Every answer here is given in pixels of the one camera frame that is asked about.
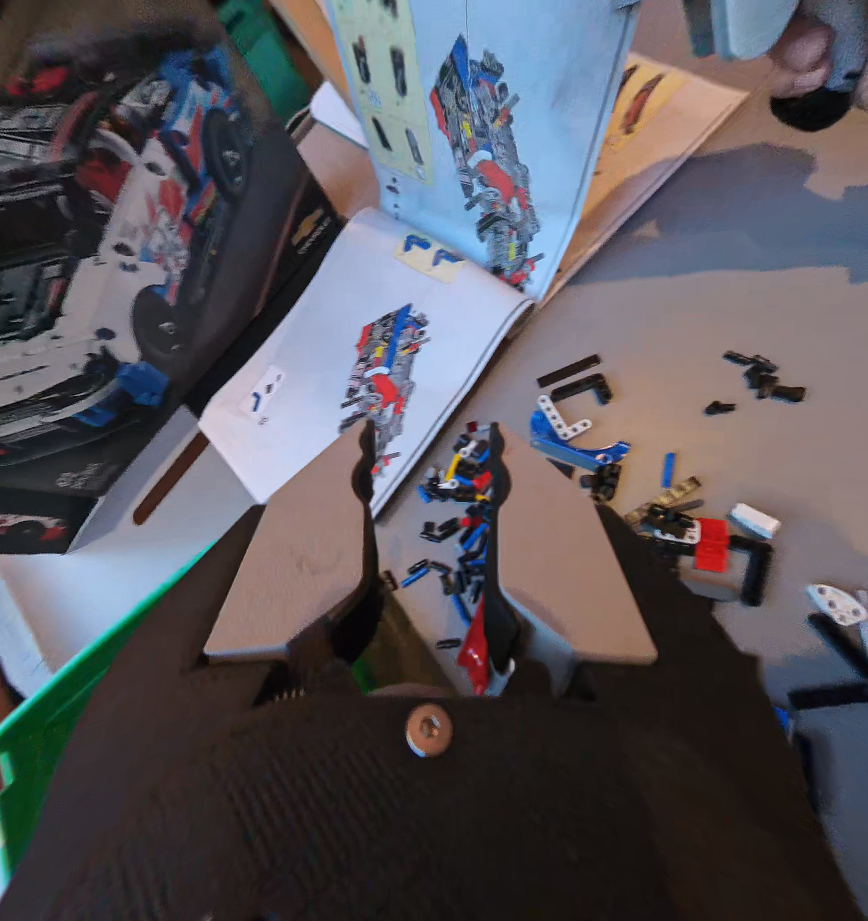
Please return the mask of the person's right hand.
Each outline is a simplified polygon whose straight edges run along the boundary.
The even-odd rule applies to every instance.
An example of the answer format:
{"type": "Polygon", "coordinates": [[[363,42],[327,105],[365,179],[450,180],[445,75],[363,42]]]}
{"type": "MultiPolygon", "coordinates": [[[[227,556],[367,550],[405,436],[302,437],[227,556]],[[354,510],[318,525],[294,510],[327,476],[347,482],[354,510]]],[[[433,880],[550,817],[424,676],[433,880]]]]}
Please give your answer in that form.
{"type": "Polygon", "coordinates": [[[800,98],[823,87],[832,68],[833,31],[809,14],[795,13],[767,52],[773,65],[772,98],[800,98]]]}

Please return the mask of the green plastic bin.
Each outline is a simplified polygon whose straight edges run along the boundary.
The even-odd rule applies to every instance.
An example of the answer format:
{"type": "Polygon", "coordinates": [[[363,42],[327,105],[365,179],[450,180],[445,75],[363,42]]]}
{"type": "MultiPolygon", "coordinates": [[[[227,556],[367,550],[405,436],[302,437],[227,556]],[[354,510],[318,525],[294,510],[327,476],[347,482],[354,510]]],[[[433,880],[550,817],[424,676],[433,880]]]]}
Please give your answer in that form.
{"type": "Polygon", "coordinates": [[[215,541],[100,541],[71,555],[0,556],[0,665],[23,696],[0,720],[2,884],[33,839],[95,686],[152,605],[215,541]]]}
{"type": "Polygon", "coordinates": [[[311,94],[268,5],[262,1],[219,1],[215,8],[273,114],[285,124],[295,120],[309,107],[311,94]]]}

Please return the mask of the pile of mixed toy bricks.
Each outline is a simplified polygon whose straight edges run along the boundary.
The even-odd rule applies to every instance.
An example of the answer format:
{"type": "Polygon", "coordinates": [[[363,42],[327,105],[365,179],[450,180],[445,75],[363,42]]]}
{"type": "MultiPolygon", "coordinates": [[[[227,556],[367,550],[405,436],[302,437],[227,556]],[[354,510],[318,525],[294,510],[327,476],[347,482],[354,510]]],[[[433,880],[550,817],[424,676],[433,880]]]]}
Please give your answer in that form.
{"type": "MultiPolygon", "coordinates": [[[[428,470],[418,485],[423,502],[455,507],[444,521],[426,521],[419,535],[441,546],[444,554],[452,554],[451,559],[428,556],[406,567],[400,581],[389,572],[384,575],[390,588],[401,592],[424,579],[440,582],[440,597],[450,612],[444,635],[435,636],[435,649],[452,656],[455,668],[463,671],[464,682],[477,696],[496,695],[508,681],[489,682],[481,622],[486,540],[492,519],[489,434],[483,425],[471,425],[459,437],[451,464],[445,470],[428,470]]],[[[666,489],[654,502],[630,513],[625,524],[695,595],[719,601],[715,589],[731,588],[742,603],[759,606],[773,562],[769,528],[760,529],[756,511],[744,505],[732,512],[732,518],[745,533],[734,533],[725,520],[689,515],[700,503],[683,503],[682,499],[698,486],[690,478],[666,489]]]]}

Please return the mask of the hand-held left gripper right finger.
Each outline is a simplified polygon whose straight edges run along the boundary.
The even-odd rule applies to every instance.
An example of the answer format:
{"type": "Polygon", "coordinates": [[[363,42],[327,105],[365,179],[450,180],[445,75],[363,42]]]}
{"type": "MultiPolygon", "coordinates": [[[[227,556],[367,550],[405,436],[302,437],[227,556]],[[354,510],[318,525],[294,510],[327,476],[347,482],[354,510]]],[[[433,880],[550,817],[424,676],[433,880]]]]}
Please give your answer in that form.
{"type": "Polygon", "coordinates": [[[524,660],[562,693],[583,663],[649,667],[658,648],[594,504],[525,439],[489,434],[492,517],[480,598],[489,682],[524,660]]]}

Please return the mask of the building instruction booklet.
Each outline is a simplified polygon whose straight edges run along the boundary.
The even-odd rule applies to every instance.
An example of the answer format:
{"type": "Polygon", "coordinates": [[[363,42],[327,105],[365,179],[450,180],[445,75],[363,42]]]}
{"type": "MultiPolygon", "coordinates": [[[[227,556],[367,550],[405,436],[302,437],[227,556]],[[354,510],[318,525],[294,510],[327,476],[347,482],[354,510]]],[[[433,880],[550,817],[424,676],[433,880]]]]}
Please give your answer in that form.
{"type": "Polygon", "coordinates": [[[378,513],[511,330],[746,94],[630,52],[638,2],[327,2],[380,203],[199,428],[256,503],[371,421],[378,513]]]}

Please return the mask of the black straight beam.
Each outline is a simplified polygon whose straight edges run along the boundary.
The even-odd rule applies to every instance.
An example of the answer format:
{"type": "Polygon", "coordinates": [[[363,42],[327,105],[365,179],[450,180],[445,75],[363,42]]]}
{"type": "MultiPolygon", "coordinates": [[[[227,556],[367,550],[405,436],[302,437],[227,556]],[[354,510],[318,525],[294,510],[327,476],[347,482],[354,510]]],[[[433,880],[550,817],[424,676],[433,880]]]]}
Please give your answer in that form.
{"type": "Polygon", "coordinates": [[[561,383],[570,378],[574,378],[579,374],[583,374],[589,371],[591,368],[598,366],[600,363],[601,357],[598,354],[591,354],[576,362],[562,366],[552,372],[538,377],[536,381],[537,386],[540,389],[545,390],[551,385],[561,383]]]}

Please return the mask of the blue curved brick frame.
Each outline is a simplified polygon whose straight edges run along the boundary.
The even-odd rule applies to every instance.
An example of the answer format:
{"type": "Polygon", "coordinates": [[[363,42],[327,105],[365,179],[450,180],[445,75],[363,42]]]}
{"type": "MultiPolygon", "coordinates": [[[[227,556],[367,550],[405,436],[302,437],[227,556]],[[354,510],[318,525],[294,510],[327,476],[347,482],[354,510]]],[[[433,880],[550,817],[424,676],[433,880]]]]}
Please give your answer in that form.
{"type": "Polygon", "coordinates": [[[561,439],[541,409],[533,412],[530,420],[531,445],[548,458],[593,472],[609,464],[621,463],[632,445],[617,441],[601,449],[583,449],[561,439]]]}

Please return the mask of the dark toy car set box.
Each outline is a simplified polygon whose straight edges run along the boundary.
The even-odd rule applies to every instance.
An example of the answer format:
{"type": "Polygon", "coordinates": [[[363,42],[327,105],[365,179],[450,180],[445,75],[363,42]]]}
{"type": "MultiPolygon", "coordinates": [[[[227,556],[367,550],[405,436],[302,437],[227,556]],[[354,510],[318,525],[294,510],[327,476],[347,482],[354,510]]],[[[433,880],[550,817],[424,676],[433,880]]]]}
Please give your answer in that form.
{"type": "Polygon", "coordinates": [[[64,554],[342,221],[220,2],[0,2],[0,555],[64,554]]]}

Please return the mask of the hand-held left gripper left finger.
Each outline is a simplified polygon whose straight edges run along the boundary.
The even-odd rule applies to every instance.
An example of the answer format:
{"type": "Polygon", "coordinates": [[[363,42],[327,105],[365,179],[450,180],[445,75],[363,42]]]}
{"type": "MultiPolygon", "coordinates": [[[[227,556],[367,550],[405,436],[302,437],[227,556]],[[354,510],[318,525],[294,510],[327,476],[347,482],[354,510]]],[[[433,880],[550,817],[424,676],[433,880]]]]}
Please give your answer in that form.
{"type": "Polygon", "coordinates": [[[383,606],[372,422],[348,429],[270,498],[203,651],[214,661],[355,663],[383,606]]]}

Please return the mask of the cluster of black pins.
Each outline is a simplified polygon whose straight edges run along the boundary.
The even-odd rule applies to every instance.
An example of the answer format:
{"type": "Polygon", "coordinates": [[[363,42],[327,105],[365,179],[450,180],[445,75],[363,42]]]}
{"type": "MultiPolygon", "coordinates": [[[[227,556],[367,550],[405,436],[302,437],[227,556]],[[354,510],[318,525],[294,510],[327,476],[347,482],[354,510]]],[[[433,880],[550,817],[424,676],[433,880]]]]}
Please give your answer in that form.
{"type": "Polygon", "coordinates": [[[733,350],[722,354],[722,359],[742,367],[743,379],[758,400],[775,400],[798,404],[805,400],[807,388],[785,385],[777,374],[778,366],[761,354],[746,355],[733,350]]]}

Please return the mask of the black L-shaped beam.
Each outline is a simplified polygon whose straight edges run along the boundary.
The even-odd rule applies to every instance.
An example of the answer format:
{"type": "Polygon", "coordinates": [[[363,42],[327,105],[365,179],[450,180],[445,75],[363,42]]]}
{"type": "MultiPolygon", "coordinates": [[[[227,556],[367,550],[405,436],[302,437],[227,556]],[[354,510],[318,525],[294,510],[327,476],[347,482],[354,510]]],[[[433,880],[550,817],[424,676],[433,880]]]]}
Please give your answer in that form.
{"type": "Polygon", "coordinates": [[[585,392],[593,392],[601,406],[607,405],[612,400],[610,382],[602,373],[586,375],[555,387],[550,391],[549,396],[553,402],[559,402],[585,392]]]}

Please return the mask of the white L-shaped beam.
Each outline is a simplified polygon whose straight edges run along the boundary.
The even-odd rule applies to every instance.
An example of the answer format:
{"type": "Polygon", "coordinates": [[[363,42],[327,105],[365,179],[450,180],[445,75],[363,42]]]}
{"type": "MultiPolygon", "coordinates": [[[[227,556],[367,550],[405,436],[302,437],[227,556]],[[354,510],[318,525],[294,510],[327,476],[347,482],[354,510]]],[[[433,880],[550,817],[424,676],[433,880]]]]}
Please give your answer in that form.
{"type": "Polygon", "coordinates": [[[589,418],[583,418],[574,423],[567,423],[549,395],[538,395],[536,403],[540,412],[555,432],[555,435],[564,442],[569,442],[574,438],[580,437],[592,428],[593,424],[589,418]]]}

